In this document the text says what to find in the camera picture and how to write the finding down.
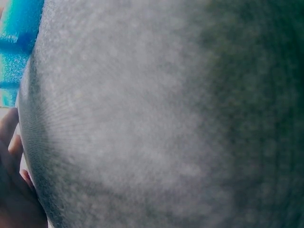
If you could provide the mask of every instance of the blue object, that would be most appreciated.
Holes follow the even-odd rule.
[[[0,25],[0,106],[14,107],[39,32],[44,0],[9,0]]]

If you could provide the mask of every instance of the textured gray surface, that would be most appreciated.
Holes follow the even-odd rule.
[[[22,140],[56,228],[297,228],[299,0],[46,0]]]

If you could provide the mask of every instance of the hand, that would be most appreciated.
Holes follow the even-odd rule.
[[[19,122],[16,108],[0,121],[0,227],[47,228],[47,216],[27,171],[20,170],[21,138],[14,135]]]

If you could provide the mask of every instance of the fabric texture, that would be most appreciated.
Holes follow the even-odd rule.
[[[303,12],[45,0],[19,115],[54,227],[304,227]]]

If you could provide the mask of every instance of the finger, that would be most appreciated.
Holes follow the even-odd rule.
[[[19,117],[17,108],[10,109],[0,121],[0,141],[2,141],[6,147],[9,146],[18,122]]]
[[[30,187],[30,189],[34,193],[36,193],[34,184],[33,184],[32,180],[30,179],[29,172],[26,171],[26,170],[21,170],[20,174],[21,174],[22,178],[25,180],[25,182],[28,184],[28,186]]]
[[[12,143],[9,145],[9,153],[13,157],[16,169],[19,172],[21,158],[23,154],[23,146],[20,135],[16,135]]]

